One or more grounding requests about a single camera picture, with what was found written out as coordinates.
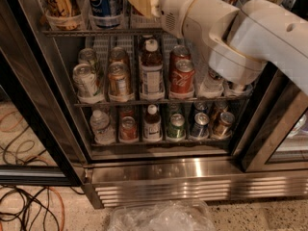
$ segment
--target white robotic arm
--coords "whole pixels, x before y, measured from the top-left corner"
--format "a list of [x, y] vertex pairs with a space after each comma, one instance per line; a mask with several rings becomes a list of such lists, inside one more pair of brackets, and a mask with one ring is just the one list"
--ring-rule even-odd
[[192, 41], [210, 68], [248, 85], [272, 62], [308, 94], [308, 22], [265, 0], [160, 0], [165, 31]]

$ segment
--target speckled floor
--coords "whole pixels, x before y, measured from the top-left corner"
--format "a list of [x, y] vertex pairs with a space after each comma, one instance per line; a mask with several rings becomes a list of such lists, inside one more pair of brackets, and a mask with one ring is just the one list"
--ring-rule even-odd
[[[20, 187], [35, 194], [40, 187]], [[109, 225], [113, 209], [94, 210], [84, 195], [75, 193], [71, 188], [55, 188], [64, 202], [64, 230], [65, 231], [95, 231], [106, 230]], [[0, 197], [6, 190], [0, 191]], [[47, 192], [39, 196], [39, 200], [46, 204]], [[266, 231], [306, 231], [308, 230], [308, 197], [269, 198], [237, 202], [208, 202], [211, 219], [219, 230], [266, 230]], [[22, 200], [15, 194], [1, 202], [1, 212], [18, 212]], [[61, 222], [61, 205], [59, 199], [50, 193], [50, 210]], [[33, 206], [31, 218], [38, 212], [39, 206]], [[31, 230], [43, 230], [43, 212], [33, 224]], [[58, 230], [56, 222], [46, 219], [45, 230]], [[4, 231], [20, 230], [20, 223], [16, 219], [2, 222]]]

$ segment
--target clear plastic wrap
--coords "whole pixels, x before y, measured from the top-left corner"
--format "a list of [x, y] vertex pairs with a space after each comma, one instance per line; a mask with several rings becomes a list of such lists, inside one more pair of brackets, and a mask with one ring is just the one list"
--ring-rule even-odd
[[215, 231], [202, 201], [167, 201], [116, 208], [107, 231]]

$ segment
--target refrigerator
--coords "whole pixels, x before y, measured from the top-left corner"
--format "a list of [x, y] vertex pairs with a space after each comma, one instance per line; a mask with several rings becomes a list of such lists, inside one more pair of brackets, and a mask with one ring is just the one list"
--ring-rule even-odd
[[[287, 2], [301, 8], [296, 6], [300, 1], [304, 0]], [[194, 45], [167, 34], [156, 20], [145, 23], [129, 6], [125, 26], [95, 28], [90, 24], [88, 2], [81, 1], [85, 22], [81, 28], [61, 31], [52, 28], [51, 21], [45, 22], [45, 0], [0, 0], [2, 102], [10, 100], [15, 105], [54, 161], [51, 165], [1, 161], [1, 184], [80, 186], [95, 209], [174, 199], [307, 195], [307, 93], [268, 63], [244, 95], [171, 97], [167, 80], [170, 52], [175, 45], [185, 44], [197, 59]], [[155, 101], [142, 99], [139, 90], [138, 41], [143, 35], [158, 39], [164, 59], [166, 92]], [[81, 102], [72, 78], [79, 52], [93, 48], [106, 71], [109, 53], [116, 46], [125, 48], [130, 57], [133, 98], [111, 100], [104, 72], [104, 100]], [[201, 78], [202, 68], [198, 73], [196, 79]], [[235, 116], [229, 136], [190, 140], [189, 112], [197, 101], [209, 107], [219, 101], [228, 103]], [[142, 132], [142, 109], [152, 103], [159, 105], [162, 116], [162, 139], [157, 142], [146, 141]], [[185, 109], [186, 137], [181, 141], [167, 140], [165, 110], [172, 103], [181, 103]], [[132, 143], [118, 136], [118, 111], [127, 105], [139, 114], [138, 139]], [[110, 111], [114, 142], [102, 145], [95, 141], [90, 127], [94, 109]], [[3, 152], [6, 141], [1, 139], [1, 144], [2, 155], [7, 155]]]

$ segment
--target floor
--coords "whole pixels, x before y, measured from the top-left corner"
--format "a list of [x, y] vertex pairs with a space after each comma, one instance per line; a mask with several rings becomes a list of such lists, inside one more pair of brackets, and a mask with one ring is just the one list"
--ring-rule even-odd
[[[38, 166], [54, 164], [52, 158], [44, 151], [44, 147], [38, 138], [34, 136], [31, 129], [27, 129], [27, 126], [28, 124], [21, 119], [12, 103], [2, 103], [0, 106], [0, 145], [2, 148], [0, 155], [2, 159], [5, 159], [5, 162], [0, 161], [0, 165], [27, 164]], [[15, 143], [11, 144], [12, 138], [20, 135], [22, 131], [26, 132]], [[88, 199], [84, 195], [78, 194], [81, 192], [79, 188], [55, 187], [49, 191], [43, 190], [42, 187], [18, 186], [17, 188], [19, 192], [12, 188], [0, 186], [0, 219], [2, 219], [0, 231], [22, 230], [21, 222], [15, 216], [29, 220], [27, 227], [23, 229], [27, 231], [95, 231], [107, 230], [109, 227], [113, 209], [94, 210]], [[29, 195], [28, 198], [25, 197], [26, 194], [38, 195], [36, 199], [44, 207], [48, 207], [55, 217], [53, 218], [51, 214], [46, 215], [44, 207], [39, 207], [37, 202], [29, 204], [28, 210], [30, 211], [28, 213], [22, 212], [23, 206], [33, 200]], [[239, 202], [208, 202], [207, 210], [210, 213], [210, 220], [218, 231], [308, 230], [308, 196]]]
[[[40, 187], [18, 186], [20, 189], [34, 195]], [[108, 230], [110, 216], [113, 209], [94, 210], [84, 195], [77, 194], [78, 188], [54, 188], [64, 203], [65, 231], [95, 231]], [[0, 197], [9, 189], [1, 189]], [[38, 196], [42, 204], [47, 206], [48, 192]], [[1, 202], [0, 212], [17, 213], [21, 210], [22, 200], [18, 194], [13, 194]], [[241, 202], [208, 202], [207, 208], [210, 219], [216, 230], [267, 230], [267, 231], [306, 231], [308, 230], [308, 197], [271, 198]], [[61, 203], [59, 198], [51, 192], [49, 195], [49, 209], [56, 216], [61, 225]], [[39, 211], [38, 204], [33, 204], [29, 224]], [[44, 212], [41, 211], [31, 230], [43, 230]], [[50, 215], [46, 219], [45, 230], [61, 230], [57, 228], [55, 220]], [[20, 230], [20, 222], [2, 221], [4, 231]]]

